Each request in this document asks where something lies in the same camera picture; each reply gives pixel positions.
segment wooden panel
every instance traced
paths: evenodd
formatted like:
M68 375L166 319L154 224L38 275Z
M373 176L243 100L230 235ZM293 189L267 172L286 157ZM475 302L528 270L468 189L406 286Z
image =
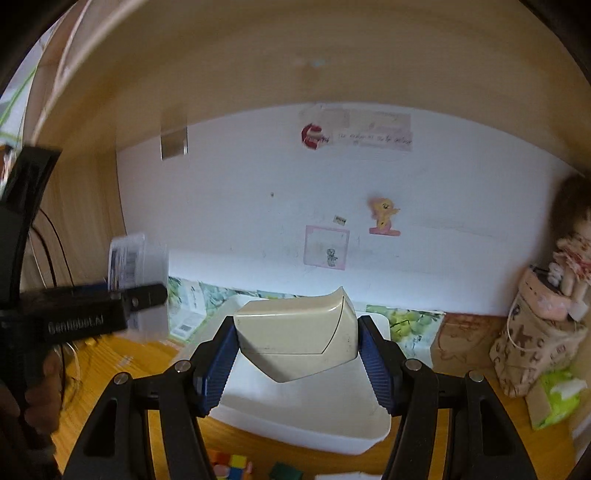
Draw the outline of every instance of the wooden panel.
M128 0L89 0L80 15L72 34L68 39L67 47L59 62L55 79L55 87L67 81L68 73L73 65L84 54L86 44L96 35L97 30L105 24L123 3Z
M156 134L171 108L196 122L364 100L472 119L578 166L591 158L591 89L558 39L512 0L152 0L118 21L57 92L41 142L63 146L99 111L95 135L112 142L116 131L124 147Z
M60 234L76 284L102 281L107 276L111 239L125 235L115 152L71 158L64 152L51 175L41 208ZM35 225L46 239L60 285L69 277L53 230L38 215ZM51 284L43 250L35 243L44 279Z
M86 5L86 0L80 0L60 19L55 27L43 54L37 65L37 72L33 77L31 91L27 101L22 138L24 143L31 142L35 126L44 113L44 107L53 91L53 84L56 79L57 66L61 55L70 38L72 28Z

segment blue gripper pad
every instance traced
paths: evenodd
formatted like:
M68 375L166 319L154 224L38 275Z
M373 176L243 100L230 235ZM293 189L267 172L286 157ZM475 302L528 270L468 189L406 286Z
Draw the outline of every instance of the blue gripper pad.
M207 374L203 377L202 396L199 406L205 416L209 415L211 409L217 407L220 403L238 349L238 333L232 322L232 326L213 357Z
M358 324L359 355L361 356L361 360L363 360L365 372L369 377L369 382L374 389L375 398L378 400L378 403L391 415L394 410L394 400L392 398L394 385L392 376L384 364L384 360L379 353L378 347L375 344L369 329L363 323L361 318L358 320ZM378 332L380 339L382 339L382 336L375 325L374 329Z

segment white plastic basin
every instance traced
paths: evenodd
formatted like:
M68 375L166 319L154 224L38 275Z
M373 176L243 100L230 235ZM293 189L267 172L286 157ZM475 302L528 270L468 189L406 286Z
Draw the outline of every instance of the white plastic basin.
M227 315L251 300L229 298L174 361L189 358L201 342L211 340ZM382 336L390 338L388 319L368 314ZM388 435L391 418L378 405L363 362L346 364L288 383L276 383L240 352L218 407L210 416L228 425L280 442L325 452L358 455Z

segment wooden desk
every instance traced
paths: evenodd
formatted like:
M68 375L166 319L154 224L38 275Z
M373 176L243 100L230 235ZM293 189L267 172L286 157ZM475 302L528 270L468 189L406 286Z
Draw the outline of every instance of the wooden desk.
M103 338L96 346L85 348L80 354L82 387L73 404L62 414L60 430L54 435L57 461L64 468L74 443L97 399L107 383L118 371L128 371L134 377L162 372L177 351L161 343L138 345L120 338ZM131 360L121 365L124 357ZM69 367L74 374L73 365ZM500 393L493 376L487 375L517 426L540 480L566 478L574 465L574 449L566 423L540 432L532 431L525 401L512 400ZM150 435L154 468L158 479L168 478L160 421L157 412L150 412ZM364 471L380 474L384 471L392 443L398 429L393 419L390 435L381 443L359 456L317 452L286 445L227 426L214 419L199 421L208 448L247 455L254 463L255 478L264 480L277 461L285 462L305 472L310 480L319 473ZM443 471L447 443L447 415L441 411L438 420L435 454L430 478L439 479Z

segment metal screw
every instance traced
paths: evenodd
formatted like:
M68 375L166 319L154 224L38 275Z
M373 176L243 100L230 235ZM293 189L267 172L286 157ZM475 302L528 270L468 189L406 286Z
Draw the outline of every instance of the metal screw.
M129 374L121 372L120 374L115 375L113 382L115 383L115 385L123 385L124 383L127 383L128 380Z
M189 360L179 360L174 364L174 369L178 373L186 372L189 368L191 368L191 362Z
M477 372L476 370L470 370L468 377L470 377L470 380L476 383L480 383L484 380L484 375L482 375L480 372Z
M408 360L406 360L406 363L404 365L406 366L406 368L412 370L413 372L419 371L423 366L421 361L417 360L416 358L409 358Z

